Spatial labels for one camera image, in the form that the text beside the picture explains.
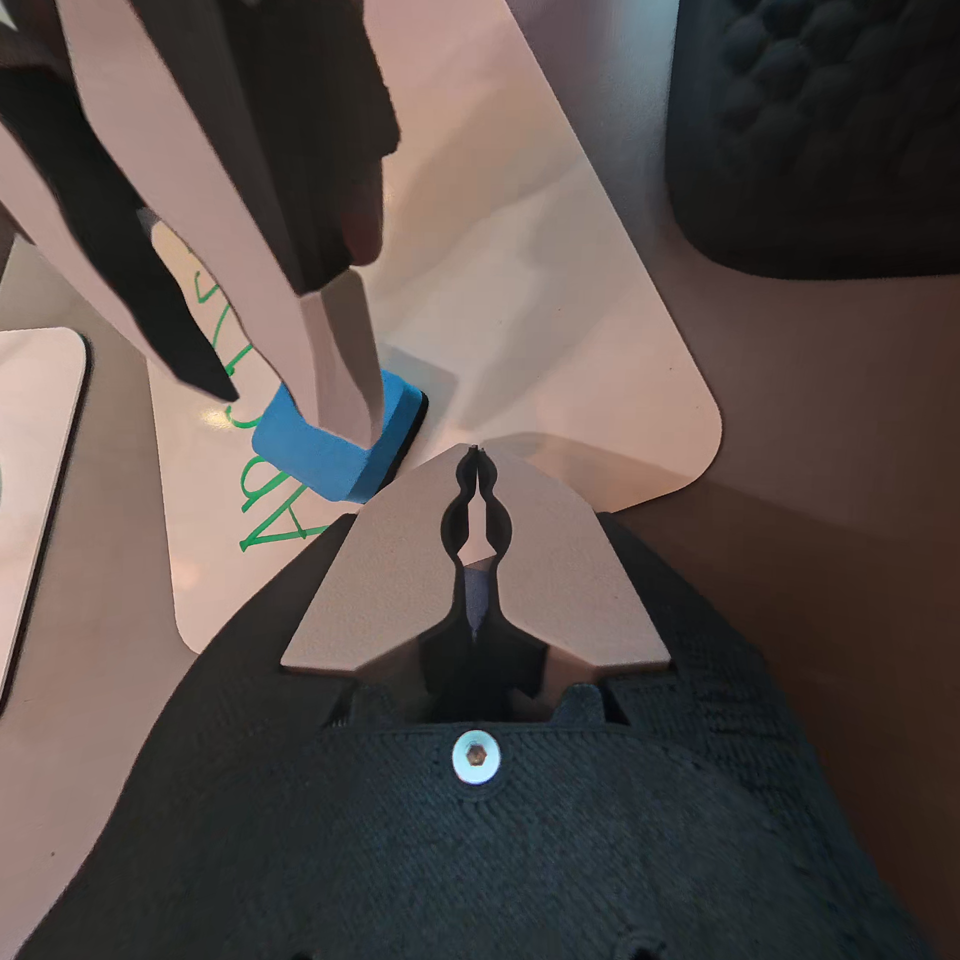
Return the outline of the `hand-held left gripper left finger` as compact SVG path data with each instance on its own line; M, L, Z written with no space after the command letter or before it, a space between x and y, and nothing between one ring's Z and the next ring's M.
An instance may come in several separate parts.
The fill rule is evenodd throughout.
M458 556L469 533L476 447L457 444L398 476L358 511L280 663L353 678L427 712L472 645Z

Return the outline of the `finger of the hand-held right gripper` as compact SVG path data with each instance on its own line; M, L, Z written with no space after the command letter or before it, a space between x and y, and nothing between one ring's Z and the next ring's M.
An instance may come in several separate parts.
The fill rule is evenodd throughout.
M140 219L146 208L72 87L3 69L2 206L49 263L144 356L222 402L238 392Z
M383 388L365 295L302 293L132 2L55 4L83 111L141 198L219 282L309 426L364 450Z

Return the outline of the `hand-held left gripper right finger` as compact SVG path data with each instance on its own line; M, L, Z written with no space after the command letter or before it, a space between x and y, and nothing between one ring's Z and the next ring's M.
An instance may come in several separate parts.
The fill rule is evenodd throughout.
M551 712L578 684L664 671L666 642L592 506L510 452L478 456L494 549L486 622L519 712Z

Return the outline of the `blue whiteboard eraser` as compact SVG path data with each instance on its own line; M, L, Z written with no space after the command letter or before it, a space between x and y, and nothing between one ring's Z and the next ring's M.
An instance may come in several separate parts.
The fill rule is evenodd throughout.
M279 385L254 429L254 453L326 501L369 502L396 477L429 406L423 391L389 370L381 380L382 432L371 448L310 426Z

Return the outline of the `white whiteboard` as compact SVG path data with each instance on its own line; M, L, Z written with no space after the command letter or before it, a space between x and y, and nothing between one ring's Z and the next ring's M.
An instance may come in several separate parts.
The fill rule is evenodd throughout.
M401 127L385 240L361 270L382 367L426 394L412 469L501 443L594 509L690 485L722 418L505 2L366 2ZM165 224L151 240L239 391L210 400L149 364L174 618L201 653L354 504L259 457L280 381Z

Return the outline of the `blue tape strip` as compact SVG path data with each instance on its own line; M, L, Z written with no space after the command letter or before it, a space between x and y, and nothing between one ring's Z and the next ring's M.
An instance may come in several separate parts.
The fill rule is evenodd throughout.
M492 559L486 558L463 568L463 615L471 644L478 640L490 604Z

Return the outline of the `white metal desk stand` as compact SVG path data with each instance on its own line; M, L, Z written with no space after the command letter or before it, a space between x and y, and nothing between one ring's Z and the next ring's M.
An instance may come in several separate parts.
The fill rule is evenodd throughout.
M17 671L89 350L58 326L1 334L1 703Z

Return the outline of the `black textured cushion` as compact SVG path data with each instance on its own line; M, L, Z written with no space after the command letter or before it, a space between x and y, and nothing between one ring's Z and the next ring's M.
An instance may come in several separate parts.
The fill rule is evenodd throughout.
M957 276L959 3L679 2L664 168L729 269Z

